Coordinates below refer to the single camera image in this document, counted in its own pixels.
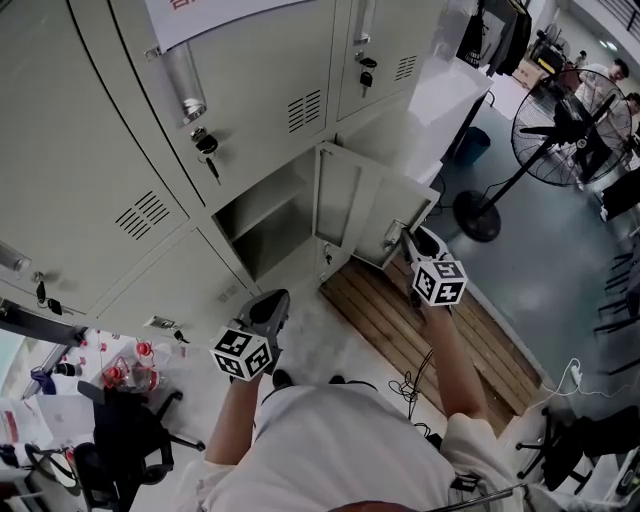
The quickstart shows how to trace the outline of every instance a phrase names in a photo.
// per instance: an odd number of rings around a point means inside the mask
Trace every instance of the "fan base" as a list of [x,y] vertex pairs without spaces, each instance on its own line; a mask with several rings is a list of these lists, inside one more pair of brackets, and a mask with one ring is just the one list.
[[482,217],[478,217],[477,212],[482,200],[483,194],[475,190],[460,192],[453,201],[453,215],[469,238],[477,242],[491,242],[500,234],[502,220],[495,206]]

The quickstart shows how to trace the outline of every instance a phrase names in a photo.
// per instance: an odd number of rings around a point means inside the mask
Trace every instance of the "electric fan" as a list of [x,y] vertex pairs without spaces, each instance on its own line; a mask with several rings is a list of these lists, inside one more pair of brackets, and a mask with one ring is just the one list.
[[490,242],[502,226],[496,202],[525,173],[559,187],[596,181],[624,156],[631,126],[624,94],[607,77],[571,70],[545,78],[513,120],[511,145],[520,169],[490,200],[485,200],[486,192],[458,194],[456,221],[472,239]]

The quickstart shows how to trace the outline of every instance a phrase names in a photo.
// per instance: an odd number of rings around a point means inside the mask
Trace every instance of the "chair wheel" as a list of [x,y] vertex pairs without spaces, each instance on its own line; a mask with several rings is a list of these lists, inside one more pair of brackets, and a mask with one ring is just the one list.
[[164,477],[167,476],[167,471],[150,467],[147,469],[146,473],[142,477],[142,483],[144,485],[156,485],[164,480]]

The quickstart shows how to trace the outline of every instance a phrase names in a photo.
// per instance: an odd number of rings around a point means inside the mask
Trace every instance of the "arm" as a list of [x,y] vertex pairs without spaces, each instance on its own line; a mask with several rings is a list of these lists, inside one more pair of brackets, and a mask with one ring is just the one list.
[[440,398],[447,418],[462,413],[486,420],[487,400],[482,383],[465,352],[453,318],[444,307],[423,304],[422,312],[427,320],[422,330],[433,347]]
[[231,383],[204,460],[235,466],[249,451],[261,379],[262,375],[258,375],[249,382],[236,379]]

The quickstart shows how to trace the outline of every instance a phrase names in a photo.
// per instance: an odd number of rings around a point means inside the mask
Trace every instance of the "white cord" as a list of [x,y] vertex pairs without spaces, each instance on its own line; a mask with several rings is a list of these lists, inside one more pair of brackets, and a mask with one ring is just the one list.
[[548,402],[554,396],[571,396],[571,395],[574,395],[576,393],[580,393],[581,395],[584,395],[584,396],[600,395],[600,396],[603,396],[605,398],[613,398],[618,393],[620,393],[621,391],[624,391],[627,388],[635,388],[637,386],[637,384],[638,384],[638,379],[640,379],[640,372],[638,372],[636,374],[636,378],[633,381],[633,384],[625,384],[620,389],[618,389],[618,391],[616,391],[615,393],[612,393],[611,395],[607,395],[606,393],[603,393],[602,391],[582,391],[582,389],[580,389],[580,384],[576,384],[576,389],[574,389],[573,391],[571,391],[569,393],[560,393],[560,389],[562,388],[562,384],[564,383],[564,379],[567,376],[567,372],[571,369],[571,365],[573,364],[574,361],[577,363],[578,371],[580,370],[580,366],[581,366],[580,360],[575,358],[575,357],[572,357],[571,360],[569,361],[569,364],[565,368],[564,373],[562,374],[562,378],[560,379],[560,384],[558,384],[558,387],[555,390],[553,390],[553,389],[549,389],[547,386],[542,384],[542,387],[544,389],[546,389],[547,391],[549,391],[549,393],[551,393],[551,394],[548,397],[546,397],[544,400],[538,402],[537,404],[529,406],[527,408],[527,410],[524,413],[522,413],[522,416],[524,416],[527,412],[529,412],[529,409],[533,409],[534,407],[538,407],[539,405],[542,405],[542,404]]

